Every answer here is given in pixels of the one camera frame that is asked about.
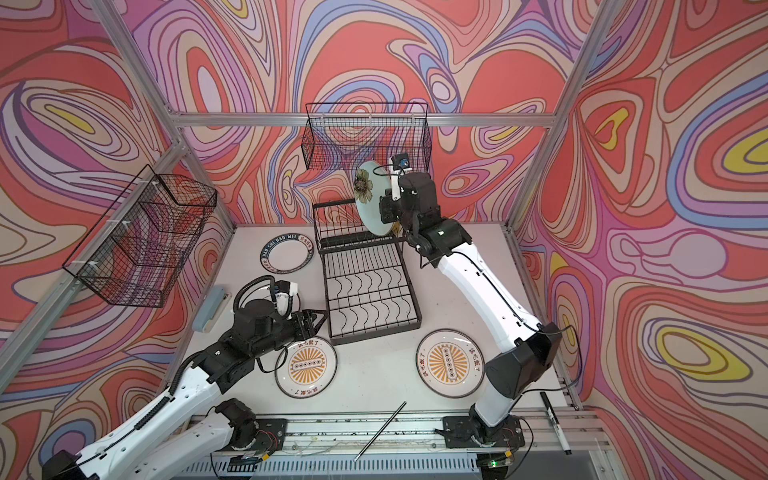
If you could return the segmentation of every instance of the white tabletop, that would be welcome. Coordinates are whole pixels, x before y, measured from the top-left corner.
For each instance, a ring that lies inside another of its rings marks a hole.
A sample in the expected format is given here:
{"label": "white tabletop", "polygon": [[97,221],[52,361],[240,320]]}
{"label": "white tabletop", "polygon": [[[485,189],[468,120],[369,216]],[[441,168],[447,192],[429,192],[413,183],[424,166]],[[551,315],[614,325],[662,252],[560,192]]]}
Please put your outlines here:
{"label": "white tabletop", "polygon": [[[466,225],[472,241],[478,246],[485,262],[521,305],[530,309],[522,282],[509,253],[502,229],[497,224]],[[312,227],[240,227],[223,259],[216,280],[227,292],[235,294],[244,284],[258,276],[268,274],[260,264],[261,248],[283,233],[304,233],[314,239]],[[462,399],[449,399],[430,390],[419,378],[415,353],[421,340],[437,329],[455,329],[475,341],[485,361],[499,354],[490,332],[482,319],[456,286],[438,270],[428,266],[419,269],[419,255],[404,245],[406,266],[422,311],[420,329],[404,333],[362,340],[336,346],[339,359],[336,376],[320,394],[307,399],[293,399],[283,394],[275,383],[274,375],[265,375],[258,369],[241,379],[223,399],[237,397],[257,415],[290,413],[351,413],[391,412],[403,401],[409,411],[437,412],[466,410],[478,398],[478,391]],[[319,255],[301,270],[278,276],[299,284],[302,308],[325,309],[323,268]],[[187,355],[204,349],[232,326],[230,305],[208,333],[193,334]],[[328,338],[327,326],[319,336]],[[264,368],[272,369],[277,353],[262,358]],[[558,388],[558,378],[549,369],[531,388]],[[561,392],[550,392],[554,407],[566,406]],[[519,408],[543,407],[539,395],[526,395],[518,402]]]}

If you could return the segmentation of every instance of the wire basket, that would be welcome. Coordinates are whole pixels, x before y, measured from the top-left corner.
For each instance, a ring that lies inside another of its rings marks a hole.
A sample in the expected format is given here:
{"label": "wire basket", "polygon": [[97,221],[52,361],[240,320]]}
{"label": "wire basket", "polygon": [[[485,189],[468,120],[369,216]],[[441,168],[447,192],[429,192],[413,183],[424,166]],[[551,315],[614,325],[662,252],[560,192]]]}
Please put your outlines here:
{"label": "wire basket", "polygon": [[384,165],[405,153],[414,170],[426,172],[432,156],[428,112],[421,102],[306,104],[301,141],[306,169],[356,170],[364,162]]}
{"label": "wire basket", "polygon": [[216,202],[212,187],[155,174],[80,270],[68,258],[65,270],[111,305],[162,307]]}
{"label": "wire basket", "polygon": [[403,239],[370,233],[354,200],[315,204],[313,217],[331,343],[418,329],[422,314],[403,261]]}

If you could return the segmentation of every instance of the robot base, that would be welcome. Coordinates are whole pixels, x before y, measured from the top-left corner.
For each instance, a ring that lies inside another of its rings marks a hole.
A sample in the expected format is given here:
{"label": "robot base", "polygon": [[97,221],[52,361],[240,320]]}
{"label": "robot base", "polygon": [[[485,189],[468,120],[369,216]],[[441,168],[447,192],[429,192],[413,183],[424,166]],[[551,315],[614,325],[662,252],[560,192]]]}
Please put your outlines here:
{"label": "robot base", "polygon": [[[480,447],[472,440],[475,432],[468,415],[456,417],[443,417],[442,429],[445,431],[445,447],[449,449],[476,449]],[[490,442],[494,448],[507,447],[512,452],[525,446],[520,420],[512,415],[494,427]]]}

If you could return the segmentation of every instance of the robotic arm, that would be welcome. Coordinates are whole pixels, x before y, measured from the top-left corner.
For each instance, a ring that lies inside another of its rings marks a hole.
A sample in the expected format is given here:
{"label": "robotic arm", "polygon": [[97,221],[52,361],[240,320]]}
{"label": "robotic arm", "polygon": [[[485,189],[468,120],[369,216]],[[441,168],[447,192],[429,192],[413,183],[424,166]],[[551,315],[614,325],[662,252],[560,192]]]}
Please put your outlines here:
{"label": "robotic arm", "polygon": [[[268,286],[257,288],[266,282]],[[269,289],[269,299],[243,305],[255,290],[265,288]],[[295,283],[275,281],[269,275],[249,282],[234,298],[231,329],[205,350],[185,359],[169,387],[125,423],[77,455],[61,451],[51,457],[43,466],[43,479],[165,480],[188,464],[192,455],[197,458],[226,445],[247,447],[255,439],[258,423],[245,405],[231,399],[218,405],[203,423],[155,450],[184,420],[211,407],[253,371],[256,363],[263,371],[262,355],[316,335],[326,312],[292,313],[297,290]],[[315,323],[319,313],[323,317]]]}
{"label": "robotic arm", "polygon": [[469,412],[472,436],[488,441],[525,387],[552,365],[562,335],[507,291],[459,222],[441,216],[429,174],[412,172],[407,154],[390,158],[387,170],[392,188],[379,199],[382,222],[400,222],[408,244],[464,293],[502,352],[485,365],[490,386]]}

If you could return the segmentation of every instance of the white plate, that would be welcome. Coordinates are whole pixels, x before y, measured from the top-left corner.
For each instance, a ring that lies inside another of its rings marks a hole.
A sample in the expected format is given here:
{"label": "white plate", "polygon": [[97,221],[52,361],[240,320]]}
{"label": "white plate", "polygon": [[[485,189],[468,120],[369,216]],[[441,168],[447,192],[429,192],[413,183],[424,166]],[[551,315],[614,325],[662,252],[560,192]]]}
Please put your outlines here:
{"label": "white plate", "polygon": [[[378,168],[378,170],[376,170],[378,175],[373,173],[373,170],[376,168]],[[382,176],[382,174],[386,173],[386,169],[375,161],[367,161],[364,164],[361,164],[358,167],[358,170],[368,172],[368,180],[371,181],[372,188],[370,200],[363,203],[362,201],[355,199],[357,213],[360,214],[362,224],[365,225],[371,233],[383,237],[392,229],[392,224],[382,222],[382,215],[379,212],[379,198],[384,196],[384,190],[392,187],[392,184],[389,181],[389,177]],[[355,176],[352,177],[353,183],[356,175],[357,170],[355,171]]]}
{"label": "white plate", "polygon": [[419,377],[438,395],[460,399],[480,386],[485,374],[482,352],[468,336],[455,330],[437,330],[416,350]]}
{"label": "white plate", "polygon": [[275,381],[286,395],[294,399],[308,399],[331,383],[336,367],[333,346],[328,340],[314,336],[288,347],[288,358],[283,366],[275,370]]}

